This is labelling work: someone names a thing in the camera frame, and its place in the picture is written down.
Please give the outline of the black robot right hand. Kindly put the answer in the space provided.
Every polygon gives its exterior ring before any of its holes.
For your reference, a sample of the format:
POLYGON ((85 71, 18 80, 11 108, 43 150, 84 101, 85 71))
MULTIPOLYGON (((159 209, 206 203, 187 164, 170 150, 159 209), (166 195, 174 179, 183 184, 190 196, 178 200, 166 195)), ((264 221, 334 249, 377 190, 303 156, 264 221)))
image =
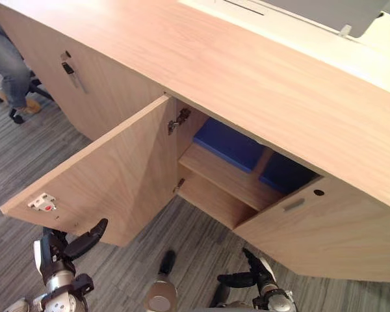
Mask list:
POLYGON ((265 287, 278 287, 276 279, 270 269, 255 256, 249 249, 243 248, 243 254, 247 258, 249 271, 238 272, 233 274, 218 275, 217 280, 230 288, 247 288, 257 286, 259 293, 262 293, 265 287))

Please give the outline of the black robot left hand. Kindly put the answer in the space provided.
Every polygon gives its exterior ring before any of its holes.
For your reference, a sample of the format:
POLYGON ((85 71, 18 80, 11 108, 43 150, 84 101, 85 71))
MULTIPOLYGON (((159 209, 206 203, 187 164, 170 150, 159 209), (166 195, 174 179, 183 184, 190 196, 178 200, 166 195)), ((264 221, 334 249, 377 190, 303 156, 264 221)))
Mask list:
POLYGON ((36 267, 46 284, 60 271, 76 274, 73 261, 90 251, 102 238, 109 221, 102 218, 90 231, 68 242, 66 232, 44 228, 40 240, 34 242, 36 267))

